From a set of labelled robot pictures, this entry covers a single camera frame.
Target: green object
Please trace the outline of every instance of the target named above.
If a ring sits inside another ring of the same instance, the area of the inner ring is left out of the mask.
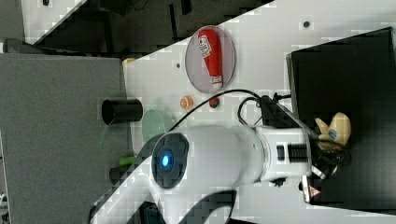
[[[134,163],[135,157],[125,157],[119,160],[119,165],[124,166],[124,165],[131,165]]]
[[[163,111],[150,109],[142,119],[142,133],[145,143],[155,135],[168,132],[174,121],[172,117]]]

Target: clear plastic bowl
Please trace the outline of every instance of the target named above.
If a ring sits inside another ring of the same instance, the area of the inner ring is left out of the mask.
[[[168,132],[175,121],[169,114],[155,109],[146,111],[142,118],[142,133],[145,143],[152,137]]]

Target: table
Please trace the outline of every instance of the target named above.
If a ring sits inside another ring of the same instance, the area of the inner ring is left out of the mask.
[[[45,7],[41,0],[21,0],[25,42],[34,44],[42,39],[86,1],[87,0],[49,0],[49,5]]]
[[[308,28],[303,23],[310,22]],[[258,94],[290,91],[286,55],[340,38],[396,27],[396,2],[280,0],[256,8],[219,25],[231,37],[236,51],[234,78],[226,87]],[[191,94],[196,102],[208,98],[189,82],[184,56],[189,38],[124,65],[127,96],[142,101],[145,110],[155,107],[180,119],[186,112],[178,101]],[[236,109],[245,94],[220,98],[218,110],[208,105],[197,110],[182,127],[220,124],[238,125]],[[290,101],[284,102],[291,108]],[[254,105],[247,109],[256,118]],[[132,123],[134,153],[143,145],[141,123]],[[279,189],[260,183],[240,187],[232,218],[258,223],[394,223],[396,217],[307,205],[297,189],[299,180],[288,179]]]

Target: label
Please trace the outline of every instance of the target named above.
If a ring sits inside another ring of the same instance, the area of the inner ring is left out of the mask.
[[[199,42],[199,49],[201,50],[202,57],[206,58],[207,56],[210,55],[210,50],[212,50],[212,48],[210,47],[209,41],[207,40],[206,35],[199,37],[198,42]]]
[[[320,191],[318,191],[317,189],[314,189],[313,187],[309,186],[309,191],[311,194],[311,198],[317,196],[318,194],[320,194]]]
[[[334,141],[335,138],[337,137],[337,132],[335,130],[330,130],[329,131],[329,136]]]
[[[220,83],[222,82],[221,76],[218,77],[212,77],[212,84]]]

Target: small orange object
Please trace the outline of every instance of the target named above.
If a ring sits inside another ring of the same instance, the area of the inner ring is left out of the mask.
[[[183,109],[190,109],[194,106],[194,101],[192,100],[192,97],[190,95],[184,96],[180,100],[180,106]]]

